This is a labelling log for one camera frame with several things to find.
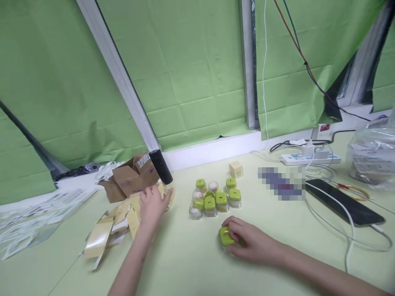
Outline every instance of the green lid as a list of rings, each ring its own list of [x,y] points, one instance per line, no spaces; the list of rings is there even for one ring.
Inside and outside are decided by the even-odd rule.
[[[204,208],[204,200],[200,199],[200,198],[195,198],[193,200],[193,207],[197,208],[199,210],[203,210],[203,208]]]
[[[206,194],[204,195],[204,198],[206,199],[207,197],[215,197],[215,195],[211,191],[207,191]]]
[[[206,181],[204,179],[199,179],[196,181],[196,188],[203,189],[206,186]]]
[[[205,210],[215,210],[215,198],[207,197],[204,200],[204,209]]]
[[[236,241],[229,234],[229,227],[222,227],[219,229],[219,237],[223,246],[229,246],[236,244]]]
[[[219,206],[226,206],[228,204],[228,197],[226,196],[226,193],[224,192],[218,193],[215,198],[215,202]]]
[[[235,188],[236,187],[236,179],[235,178],[226,179],[226,186],[228,188]]]
[[[231,201],[241,201],[242,199],[242,194],[240,193],[240,190],[237,188],[232,188],[229,190],[229,199]]]

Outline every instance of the power strip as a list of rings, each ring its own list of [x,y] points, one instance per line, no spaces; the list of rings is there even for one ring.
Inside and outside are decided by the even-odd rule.
[[[311,161],[311,156],[309,157],[304,157],[302,159],[296,159],[297,154],[282,154],[281,155],[281,161],[285,165],[301,165],[301,164],[309,164]],[[333,160],[332,160],[332,155],[329,155],[328,158],[324,159],[316,159],[314,158],[311,164],[330,164],[330,163],[340,163],[341,162],[341,157],[337,155],[333,155]]]

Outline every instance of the plastic bag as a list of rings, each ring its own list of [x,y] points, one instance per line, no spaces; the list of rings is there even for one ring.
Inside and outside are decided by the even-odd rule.
[[[374,189],[395,191],[395,128],[374,126],[355,132],[346,166],[352,178]]]

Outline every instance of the black phone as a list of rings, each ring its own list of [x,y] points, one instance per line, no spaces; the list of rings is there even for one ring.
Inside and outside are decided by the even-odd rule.
[[[347,211],[350,213],[351,218],[353,219],[354,225],[357,227],[369,226],[372,224],[382,224],[386,220],[372,211],[368,207],[364,206],[360,202],[352,199],[344,192],[338,190],[337,188],[331,186],[320,179],[313,179],[306,181],[306,190],[318,198],[321,202],[323,202],[326,206],[328,206],[332,211],[337,213],[340,217],[342,217],[345,221],[350,223],[346,212],[343,208],[335,202],[333,199],[323,194],[321,191],[311,187],[309,184],[321,189],[322,191],[328,193],[330,196],[338,200]]]

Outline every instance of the small glass jar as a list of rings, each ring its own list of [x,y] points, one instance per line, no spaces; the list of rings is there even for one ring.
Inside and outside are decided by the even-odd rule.
[[[237,188],[231,188],[229,190],[229,205],[232,208],[242,207],[242,194]]]
[[[206,181],[204,179],[199,179],[196,181],[196,189],[197,191],[201,191],[204,193],[207,192],[207,184]]]
[[[226,193],[229,194],[229,190],[232,188],[236,188],[236,179],[235,178],[226,179],[226,186],[225,186]]]
[[[204,199],[204,211],[207,217],[215,217],[218,214],[217,208],[215,207],[215,198],[210,196]]]
[[[192,220],[199,220],[203,217],[204,200],[195,198],[189,207],[189,215]]]
[[[221,239],[222,248],[225,252],[227,246],[236,244],[236,241],[229,234],[228,226],[219,229],[219,238]]]
[[[212,182],[210,182],[209,184],[208,184],[208,189],[209,189],[209,191],[211,191],[211,192],[215,192],[215,191],[217,191],[218,190],[218,183],[217,183],[217,181],[212,181]]]
[[[201,191],[195,191],[195,192],[193,192],[193,194],[192,194],[192,202],[193,202],[193,200],[194,200],[195,198],[204,199],[203,192],[201,192]]]
[[[217,204],[218,212],[229,212],[229,203],[226,193],[217,193],[215,197],[215,203]]]

